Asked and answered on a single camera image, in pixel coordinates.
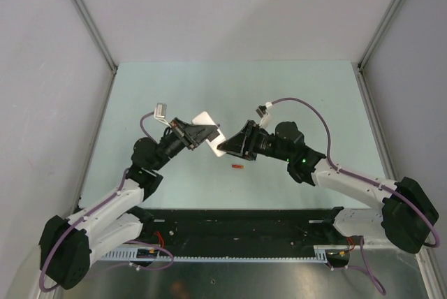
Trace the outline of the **red white remote control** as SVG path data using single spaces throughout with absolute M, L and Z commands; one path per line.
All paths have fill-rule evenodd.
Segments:
M 226 141 L 226 137 L 221 131 L 218 124 L 211 118 L 210 114 L 206 111 L 201 112 L 199 115 L 191 120 L 195 126 L 203 127 L 205 130 L 205 142 L 217 157 L 222 157 L 225 152 L 218 149 L 221 143 Z

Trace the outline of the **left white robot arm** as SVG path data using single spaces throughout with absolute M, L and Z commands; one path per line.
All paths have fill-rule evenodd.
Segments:
M 159 121 L 166 126 L 161 139 L 146 135 L 135 142 L 131 165 L 117 187 L 90 207 L 66 218 L 55 215 L 46 222 L 38 243 L 38 285 L 43 293 L 59 286 L 73 288 L 100 257 L 124 243 L 150 241 L 152 218 L 139 205 L 159 187 L 163 179 L 159 171 L 182 150 L 194 150 L 203 143 L 215 149 L 225 139 L 207 112 L 190 123 L 178 118 Z

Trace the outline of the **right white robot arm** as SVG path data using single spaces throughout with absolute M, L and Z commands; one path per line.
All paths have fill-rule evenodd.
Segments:
M 376 210 L 386 238 L 401 250 L 415 254 L 429 246 L 427 240 L 439 213 L 417 181 L 410 177 L 400 181 L 368 177 L 338 167 L 305 144 L 294 122 L 281 122 L 274 133 L 268 133 L 249 120 L 217 149 L 247 161 L 256 160 L 258 155 L 285 161 L 288 174 L 298 184 L 331 189 Z

